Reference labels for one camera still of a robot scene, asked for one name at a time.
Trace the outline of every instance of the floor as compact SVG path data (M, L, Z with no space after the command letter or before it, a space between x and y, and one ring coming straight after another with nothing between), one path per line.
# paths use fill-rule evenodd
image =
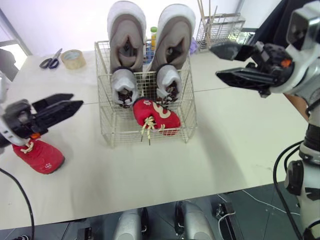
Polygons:
M285 190L282 182L280 188L291 212L299 213L296 197ZM246 191L258 200L283 209L272 184L246 189ZM243 191L220 194L220 197L227 202L232 202L245 240L295 239L294 231L285 213L257 202ZM218 221L215 218L215 206L224 201L220 197L210 195L192 199L192 202L196 203L205 213L217 240L221 240L221 238L218 232ZM176 236L174 229L174 202L150 206L147 209L151 225L148 239L181 239L180 236ZM35 228L35 240L76 240L78 229L87 227L92 227L92 232L95 234L94 240L110 240L120 215L121 212L117 212L89 217L77 222L39 225ZM302 232L300 217L298 215L293 215L293 217ZM30 235L30 232L30 227L0 230L0 239L12 240L21 234Z

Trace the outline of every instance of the purple object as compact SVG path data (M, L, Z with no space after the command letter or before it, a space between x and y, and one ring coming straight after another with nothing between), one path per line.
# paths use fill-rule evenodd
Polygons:
M191 44L190 44L190 55L194 54L198 49L198 45L197 45L197 42L195 40L194 37L192 37L192 40L191 40Z

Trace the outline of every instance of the black cloth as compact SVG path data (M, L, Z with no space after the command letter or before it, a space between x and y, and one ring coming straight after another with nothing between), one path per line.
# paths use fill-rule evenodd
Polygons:
M11 52L0 48L0 71L3 72L10 81L14 80L19 71L15 66L15 62L16 59Z

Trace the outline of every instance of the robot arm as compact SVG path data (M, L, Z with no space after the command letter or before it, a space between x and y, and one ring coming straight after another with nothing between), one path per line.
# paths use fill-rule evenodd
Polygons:
M6 77L0 72L0 104L6 100L5 81ZM72 117L83 104L83 101L70 100L72 97L73 94L59 93L32 104L23 99L5 110L0 105L0 154L4 147L23 146L29 138L36 139L47 133L49 127Z
M287 32L286 49L257 42L239 45L218 43L210 51L219 58L255 63L244 68L216 72L232 87L256 90L261 97L286 93L303 98L308 105L308 128L299 147L302 160L292 161L286 171L285 187L297 196L303 239L320 238L320 1L295 10Z

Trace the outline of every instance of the orange component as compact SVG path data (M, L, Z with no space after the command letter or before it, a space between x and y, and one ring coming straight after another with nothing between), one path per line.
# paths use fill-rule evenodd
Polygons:
M292 61L290 59L284 59L281 62L281 66L284 68L288 68L291 65Z
M39 132L36 132L36 133L32 133L30 138L31 139L38 139L40 138L41 134Z

